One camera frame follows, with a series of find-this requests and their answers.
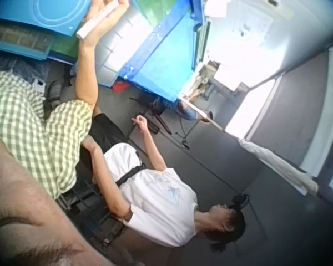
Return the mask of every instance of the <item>checkered shirt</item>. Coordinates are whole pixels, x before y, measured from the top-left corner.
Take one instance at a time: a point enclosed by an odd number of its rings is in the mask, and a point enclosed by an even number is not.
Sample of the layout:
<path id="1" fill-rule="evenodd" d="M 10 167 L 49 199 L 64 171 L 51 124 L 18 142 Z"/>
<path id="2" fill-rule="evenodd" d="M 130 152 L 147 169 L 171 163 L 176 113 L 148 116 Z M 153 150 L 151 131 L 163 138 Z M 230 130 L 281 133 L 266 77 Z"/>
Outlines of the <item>checkered shirt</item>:
<path id="1" fill-rule="evenodd" d="M 80 143 L 92 110 L 81 100 L 58 106 L 44 120 L 43 100 L 31 84 L 0 71 L 0 138 L 11 154 L 56 199 L 76 182 Z"/>

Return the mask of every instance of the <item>bright light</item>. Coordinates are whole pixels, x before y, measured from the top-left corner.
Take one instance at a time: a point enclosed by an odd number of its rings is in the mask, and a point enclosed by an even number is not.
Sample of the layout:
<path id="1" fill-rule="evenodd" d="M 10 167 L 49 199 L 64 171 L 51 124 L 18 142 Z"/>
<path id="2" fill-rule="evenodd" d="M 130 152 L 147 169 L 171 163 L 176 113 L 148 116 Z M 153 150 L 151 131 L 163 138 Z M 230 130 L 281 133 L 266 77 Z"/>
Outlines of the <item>bright light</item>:
<path id="1" fill-rule="evenodd" d="M 228 123 L 226 132 L 243 139 L 260 114 L 273 86 L 275 80 L 268 81 L 264 85 L 252 90 L 245 97 L 237 112 Z"/>
<path id="2" fill-rule="evenodd" d="M 208 0 L 205 5 L 205 15 L 215 18 L 225 18 L 229 2 L 231 0 Z"/>

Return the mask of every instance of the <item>shoe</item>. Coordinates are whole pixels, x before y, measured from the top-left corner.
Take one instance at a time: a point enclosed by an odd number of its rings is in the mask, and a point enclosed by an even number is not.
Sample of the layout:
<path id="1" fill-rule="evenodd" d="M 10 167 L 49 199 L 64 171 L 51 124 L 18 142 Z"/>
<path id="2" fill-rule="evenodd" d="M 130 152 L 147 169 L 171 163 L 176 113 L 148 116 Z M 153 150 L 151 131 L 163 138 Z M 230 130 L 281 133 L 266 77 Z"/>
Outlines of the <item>shoe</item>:
<path id="1" fill-rule="evenodd" d="M 48 88 L 47 103 L 54 110 L 60 104 L 60 94 L 62 92 L 62 83 L 55 80 Z"/>

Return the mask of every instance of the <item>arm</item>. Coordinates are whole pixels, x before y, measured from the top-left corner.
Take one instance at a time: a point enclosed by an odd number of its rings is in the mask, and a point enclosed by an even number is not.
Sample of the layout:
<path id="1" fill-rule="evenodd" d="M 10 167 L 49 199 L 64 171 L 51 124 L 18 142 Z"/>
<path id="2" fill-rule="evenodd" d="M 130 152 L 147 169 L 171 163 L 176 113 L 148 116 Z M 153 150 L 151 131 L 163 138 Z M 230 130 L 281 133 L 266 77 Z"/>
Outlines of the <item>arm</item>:
<path id="1" fill-rule="evenodd" d="M 145 151 L 147 152 L 153 168 L 155 170 L 163 172 L 165 169 L 167 169 L 167 166 L 154 143 L 152 135 L 148 130 L 146 118 L 139 115 L 136 119 L 133 119 L 133 121 L 137 124 L 140 132 L 143 135 Z"/>
<path id="2" fill-rule="evenodd" d="M 155 170 L 163 172 L 165 169 L 167 169 L 167 166 L 165 164 L 163 157 L 158 151 L 158 148 L 155 145 L 152 135 L 150 134 L 148 129 L 147 132 L 143 133 L 143 139 L 144 139 L 145 151 L 147 152 L 147 155 L 150 159 L 150 162 L 153 165 L 153 168 Z"/>
<path id="3" fill-rule="evenodd" d="M 122 197 L 118 186 L 113 181 L 101 148 L 91 136 L 83 141 L 83 146 L 90 151 L 94 177 L 109 210 L 118 218 L 129 221 L 132 217 L 130 204 Z"/>
<path id="4" fill-rule="evenodd" d="M 100 38 L 110 30 L 126 12 L 128 0 L 119 0 L 119 6 L 79 42 L 79 59 L 75 94 L 94 109 L 98 98 L 98 84 L 95 74 L 95 47 Z M 86 21 L 105 7 L 104 0 L 92 0 Z"/>
<path id="5" fill-rule="evenodd" d="M 79 45 L 77 81 L 75 84 L 77 99 L 86 102 L 94 109 L 98 99 L 94 48 Z"/>

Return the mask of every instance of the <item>wall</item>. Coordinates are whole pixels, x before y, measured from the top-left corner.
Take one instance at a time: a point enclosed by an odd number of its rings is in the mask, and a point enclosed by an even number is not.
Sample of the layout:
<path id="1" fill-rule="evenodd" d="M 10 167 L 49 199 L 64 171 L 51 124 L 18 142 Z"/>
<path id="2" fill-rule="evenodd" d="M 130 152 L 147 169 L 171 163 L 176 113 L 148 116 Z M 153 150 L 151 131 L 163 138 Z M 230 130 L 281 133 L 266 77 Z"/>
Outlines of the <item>wall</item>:
<path id="1" fill-rule="evenodd" d="M 240 3 L 249 4 L 273 20 L 260 44 L 251 44 L 240 36 L 236 26 L 241 18 Z M 208 50 L 215 60 L 231 65 L 233 76 L 254 86 L 328 47 L 332 35 L 333 0 L 282 0 L 278 8 L 266 0 L 232 0 L 226 18 L 211 19 Z"/>

